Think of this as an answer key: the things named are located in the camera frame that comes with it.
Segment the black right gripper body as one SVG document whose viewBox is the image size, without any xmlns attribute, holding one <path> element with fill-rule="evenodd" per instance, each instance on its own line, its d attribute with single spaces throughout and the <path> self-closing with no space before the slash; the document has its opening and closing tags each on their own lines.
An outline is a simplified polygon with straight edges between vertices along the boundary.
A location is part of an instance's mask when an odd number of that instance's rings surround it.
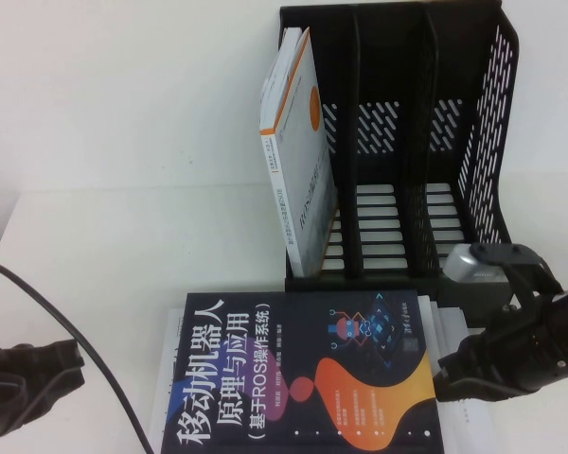
<svg viewBox="0 0 568 454">
<path fill-rule="evenodd" d="M 566 377 L 555 312 L 564 293 L 540 296 L 534 309 L 501 312 L 482 333 L 483 398 L 490 402 L 535 393 Z"/>
</svg>

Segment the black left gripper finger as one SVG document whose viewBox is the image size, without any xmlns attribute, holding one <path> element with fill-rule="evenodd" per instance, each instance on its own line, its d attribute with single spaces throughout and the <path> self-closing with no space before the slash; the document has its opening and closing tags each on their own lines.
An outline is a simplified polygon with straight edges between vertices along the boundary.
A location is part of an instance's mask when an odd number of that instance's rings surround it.
<svg viewBox="0 0 568 454">
<path fill-rule="evenodd" d="M 38 373 L 56 374 L 84 366 L 75 340 L 59 340 L 45 346 L 22 344 L 21 349 L 26 367 Z"/>
<path fill-rule="evenodd" d="M 32 399 L 31 407 L 53 407 L 55 403 L 84 384 L 82 372 L 64 372 L 56 375 Z"/>
</svg>

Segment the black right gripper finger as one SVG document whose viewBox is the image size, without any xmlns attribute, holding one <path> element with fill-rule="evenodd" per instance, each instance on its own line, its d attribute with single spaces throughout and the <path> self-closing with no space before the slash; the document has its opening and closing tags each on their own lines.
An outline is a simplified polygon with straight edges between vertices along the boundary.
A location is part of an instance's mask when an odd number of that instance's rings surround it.
<svg viewBox="0 0 568 454">
<path fill-rule="evenodd" d="M 476 376 L 472 370 L 447 366 L 434 377 L 435 395 L 441 402 L 478 399 L 497 402 L 516 396 L 512 389 Z"/>
<path fill-rule="evenodd" d="M 510 328 L 485 330 L 464 338 L 458 349 L 438 361 L 441 376 L 515 376 L 513 342 Z"/>
</svg>

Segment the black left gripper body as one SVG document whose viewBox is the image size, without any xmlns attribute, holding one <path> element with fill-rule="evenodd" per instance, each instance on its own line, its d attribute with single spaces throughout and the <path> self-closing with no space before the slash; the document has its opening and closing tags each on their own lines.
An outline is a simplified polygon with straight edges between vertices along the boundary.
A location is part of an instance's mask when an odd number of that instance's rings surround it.
<svg viewBox="0 0 568 454">
<path fill-rule="evenodd" d="M 29 345 L 0 348 L 0 437 L 27 425 L 30 393 L 27 387 Z"/>
</svg>

